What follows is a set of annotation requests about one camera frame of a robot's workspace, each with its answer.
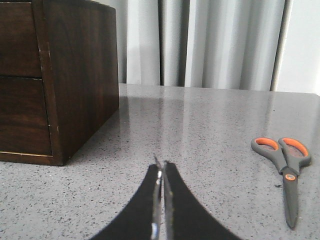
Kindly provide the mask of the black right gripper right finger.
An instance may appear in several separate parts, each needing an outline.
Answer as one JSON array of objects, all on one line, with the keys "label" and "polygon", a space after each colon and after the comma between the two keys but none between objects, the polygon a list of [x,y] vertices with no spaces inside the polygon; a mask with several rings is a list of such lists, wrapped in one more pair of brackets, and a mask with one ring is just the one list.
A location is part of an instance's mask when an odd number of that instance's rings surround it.
[{"label": "black right gripper right finger", "polygon": [[177,166],[163,168],[166,237],[168,240],[239,240],[198,202]]}]

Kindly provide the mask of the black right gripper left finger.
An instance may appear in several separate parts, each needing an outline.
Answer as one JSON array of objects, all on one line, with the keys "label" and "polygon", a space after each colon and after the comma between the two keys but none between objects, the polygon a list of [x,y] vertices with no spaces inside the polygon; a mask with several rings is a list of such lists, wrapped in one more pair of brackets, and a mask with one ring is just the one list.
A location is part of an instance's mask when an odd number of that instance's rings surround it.
[{"label": "black right gripper left finger", "polygon": [[129,203],[93,240],[158,240],[161,221],[162,166],[154,156]]}]

